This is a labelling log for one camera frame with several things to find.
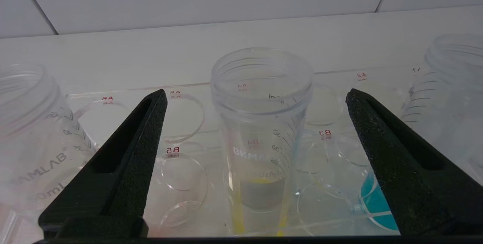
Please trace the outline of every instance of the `white countertop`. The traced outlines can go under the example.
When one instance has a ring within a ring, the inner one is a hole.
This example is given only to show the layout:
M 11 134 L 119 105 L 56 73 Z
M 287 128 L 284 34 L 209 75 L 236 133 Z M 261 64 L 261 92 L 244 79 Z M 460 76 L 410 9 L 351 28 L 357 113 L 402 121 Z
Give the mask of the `white countertop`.
M 0 65 L 41 63 L 74 94 L 208 82 L 218 58 L 251 46 L 315 72 L 412 65 L 448 33 L 483 34 L 483 6 L 0 39 Z

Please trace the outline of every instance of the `blue liquid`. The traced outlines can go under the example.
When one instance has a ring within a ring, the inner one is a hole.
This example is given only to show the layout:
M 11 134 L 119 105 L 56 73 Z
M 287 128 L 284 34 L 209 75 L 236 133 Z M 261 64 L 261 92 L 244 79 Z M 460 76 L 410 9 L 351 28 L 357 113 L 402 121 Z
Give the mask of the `blue liquid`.
M 376 179 L 374 177 L 374 173 L 369 173 L 366 177 L 366 180 L 364 180 L 364 183 L 362 184 L 360 200 L 364 211 L 368 213 L 380 213 L 389 211 L 390 209 L 388 206 L 388 202 L 386 201 L 383 191 L 381 190 L 381 187 L 378 183 L 376 183 L 374 191 L 369 194 L 375 180 Z M 373 218 L 370 218 L 370 220 L 376 225 L 385 229 L 397 230 L 397 225 L 395 223 L 393 215 L 375 216 Z

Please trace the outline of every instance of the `transparent plastic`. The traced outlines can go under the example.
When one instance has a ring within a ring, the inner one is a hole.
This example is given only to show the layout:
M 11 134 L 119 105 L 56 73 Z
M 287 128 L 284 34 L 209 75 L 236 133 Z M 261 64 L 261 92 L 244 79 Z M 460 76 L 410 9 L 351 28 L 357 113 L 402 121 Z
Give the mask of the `transparent plastic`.
M 390 216 L 390 211 L 364 210 L 360 193 L 371 167 L 347 113 L 345 95 L 352 87 L 364 89 L 398 113 L 418 69 L 425 71 L 426 66 L 314 74 L 307 120 L 292 156 L 294 184 L 288 190 L 286 224 L 258 232 L 236 233 L 233 227 L 228 165 L 209 83 L 73 94 L 68 101 L 76 113 L 83 112 L 79 122 L 100 147 L 143 97 L 166 91 L 168 109 L 144 215 L 149 237 L 398 234 L 371 220 Z M 247 139 L 246 146 L 255 146 L 252 142 Z M 174 166 L 167 168 L 171 161 Z
M 0 66 L 0 239 L 43 209 L 94 152 L 59 86 L 42 66 Z M 25 242 L 42 232 L 24 234 Z
M 270 48 L 234 51 L 212 69 L 237 234 L 285 226 L 313 75 L 301 58 Z
M 483 36 L 434 40 L 400 118 L 483 185 Z

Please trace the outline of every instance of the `graduated measuring cup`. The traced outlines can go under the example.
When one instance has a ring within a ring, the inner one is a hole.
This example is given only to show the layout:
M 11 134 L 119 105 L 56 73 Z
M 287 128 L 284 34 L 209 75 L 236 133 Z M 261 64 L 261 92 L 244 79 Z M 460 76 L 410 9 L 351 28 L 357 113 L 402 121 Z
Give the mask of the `graduated measuring cup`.
M 0 66 L 0 240 L 36 226 L 94 153 L 54 79 L 39 65 Z
M 483 185 L 483 36 L 440 36 L 425 61 L 400 119 Z
M 271 48 L 234 51 L 212 69 L 236 234 L 276 234 L 285 225 L 313 73 L 305 60 Z

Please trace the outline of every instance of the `clear acrylic tray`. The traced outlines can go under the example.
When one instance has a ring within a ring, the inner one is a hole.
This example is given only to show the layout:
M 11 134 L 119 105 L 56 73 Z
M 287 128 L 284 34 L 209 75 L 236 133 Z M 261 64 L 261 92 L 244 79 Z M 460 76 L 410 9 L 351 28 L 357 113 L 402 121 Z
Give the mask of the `clear acrylic tray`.
M 380 223 L 381 218 L 390 218 L 390 212 L 369 211 L 361 199 L 361 187 L 369 179 L 371 167 L 347 113 L 345 95 L 351 88 L 360 89 L 397 114 L 413 77 L 422 68 L 316 73 L 300 151 L 293 160 L 295 187 L 286 225 L 272 231 L 255 228 L 243 235 L 398 234 L 395 228 Z M 144 214 L 148 236 L 233 235 L 209 83 L 67 97 L 98 149 L 135 106 L 158 89 L 166 92 L 168 108 Z

